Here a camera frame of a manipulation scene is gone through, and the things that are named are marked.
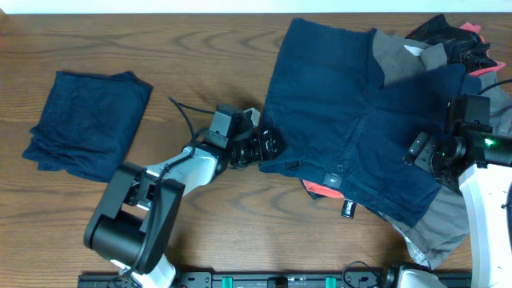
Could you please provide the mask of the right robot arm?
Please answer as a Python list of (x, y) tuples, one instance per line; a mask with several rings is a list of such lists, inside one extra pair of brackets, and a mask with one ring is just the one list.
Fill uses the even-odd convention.
[(453, 98), (442, 136), (420, 133), (404, 162), (431, 174), (465, 201), (473, 287), (511, 285), (511, 139), (494, 134), (490, 100)]

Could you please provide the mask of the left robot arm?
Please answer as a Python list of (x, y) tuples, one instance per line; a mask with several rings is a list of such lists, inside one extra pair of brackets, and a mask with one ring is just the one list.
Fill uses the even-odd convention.
[(283, 149), (275, 129), (253, 128), (224, 144), (202, 129), (171, 159), (147, 167), (120, 165), (84, 234), (87, 248), (120, 269), (103, 286), (171, 287), (177, 271), (166, 250), (183, 198), (227, 169), (274, 159)]

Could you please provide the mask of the navy blue shorts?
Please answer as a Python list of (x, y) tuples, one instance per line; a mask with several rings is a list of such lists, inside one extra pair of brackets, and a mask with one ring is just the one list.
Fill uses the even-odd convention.
[(375, 36), (291, 22), (262, 114), (285, 148), (259, 169), (328, 186), (413, 226), (440, 186), (403, 157), (420, 133), (439, 135), (448, 102), (477, 93), (481, 82), (451, 64), (386, 85)]

